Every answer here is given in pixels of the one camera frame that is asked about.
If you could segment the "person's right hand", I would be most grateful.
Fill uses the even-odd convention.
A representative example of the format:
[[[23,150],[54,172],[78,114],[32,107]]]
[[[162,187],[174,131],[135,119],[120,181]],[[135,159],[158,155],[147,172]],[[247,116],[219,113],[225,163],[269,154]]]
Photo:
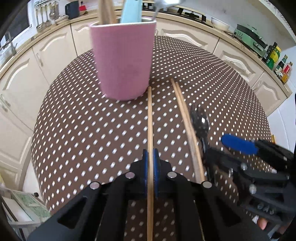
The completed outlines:
[[[266,228],[268,224],[268,221],[262,217],[259,217],[258,220],[257,220],[257,225],[262,229],[264,230]],[[280,234],[283,234],[285,233],[286,229],[288,228],[288,226],[290,225],[290,223],[286,226],[282,226],[280,227],[277,232],[279,232]]]

